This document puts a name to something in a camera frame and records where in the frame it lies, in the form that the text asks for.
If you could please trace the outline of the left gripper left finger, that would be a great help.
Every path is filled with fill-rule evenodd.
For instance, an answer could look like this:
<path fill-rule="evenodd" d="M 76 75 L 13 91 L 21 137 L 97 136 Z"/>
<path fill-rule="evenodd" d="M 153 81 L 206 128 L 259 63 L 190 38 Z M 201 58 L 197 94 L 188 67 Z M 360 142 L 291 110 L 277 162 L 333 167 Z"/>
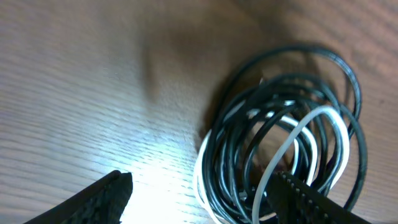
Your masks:
<path fill-rule="evenodd" d="M 114 170 L 25 224 L 120 224 L 132 190 L 132 174 Z"/>

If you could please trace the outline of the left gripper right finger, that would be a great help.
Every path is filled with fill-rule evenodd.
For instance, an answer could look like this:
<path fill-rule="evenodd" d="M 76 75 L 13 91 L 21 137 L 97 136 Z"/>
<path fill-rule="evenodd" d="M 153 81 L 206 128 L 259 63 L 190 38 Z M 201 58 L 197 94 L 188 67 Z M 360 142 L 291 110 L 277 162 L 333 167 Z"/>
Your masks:
<path fill-rule="evenodd" d="M 287 172 L 272 174 L 266 192 L 279 223 L 370 224 Z"/>

